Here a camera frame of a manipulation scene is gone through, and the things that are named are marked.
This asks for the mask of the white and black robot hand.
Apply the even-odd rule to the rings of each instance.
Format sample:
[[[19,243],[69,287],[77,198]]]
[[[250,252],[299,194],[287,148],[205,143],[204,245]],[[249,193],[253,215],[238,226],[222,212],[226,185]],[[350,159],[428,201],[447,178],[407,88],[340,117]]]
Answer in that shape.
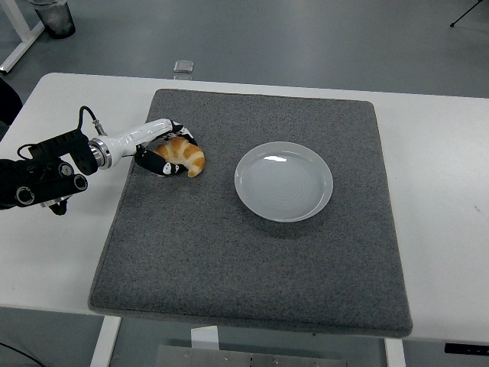
[[[190,131],[169,119],[157,119],[121,133],[115,138],[100,135],[91,142],[102,169],[115,166],[121,158],[132,156],[137,165],[160,176],[187,172],[199,175],[206,164],[201,147]]]

